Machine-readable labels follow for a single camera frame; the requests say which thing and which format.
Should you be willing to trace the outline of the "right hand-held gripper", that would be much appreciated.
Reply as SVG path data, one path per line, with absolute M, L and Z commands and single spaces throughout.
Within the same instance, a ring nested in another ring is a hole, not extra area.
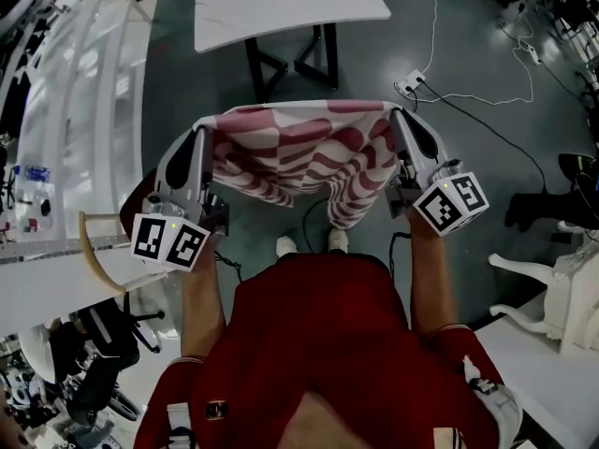
M 450 157 L 441 136 L 420 116 L 393 109 L 389 125 L 398 163 L 387 187 L 394 218 L 412 208 L 442 237 L 489 208 L 475 174 Z

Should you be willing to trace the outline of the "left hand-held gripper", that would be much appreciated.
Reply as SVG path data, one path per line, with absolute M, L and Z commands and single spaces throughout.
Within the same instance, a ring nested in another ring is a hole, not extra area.
M 194 126 L 160 160 L 153 189 L 135 213 L 131 255 L 161 268 L 191 271 L 209 238 L 228 234 L 229 205 L 211 184 L 212 132 Z

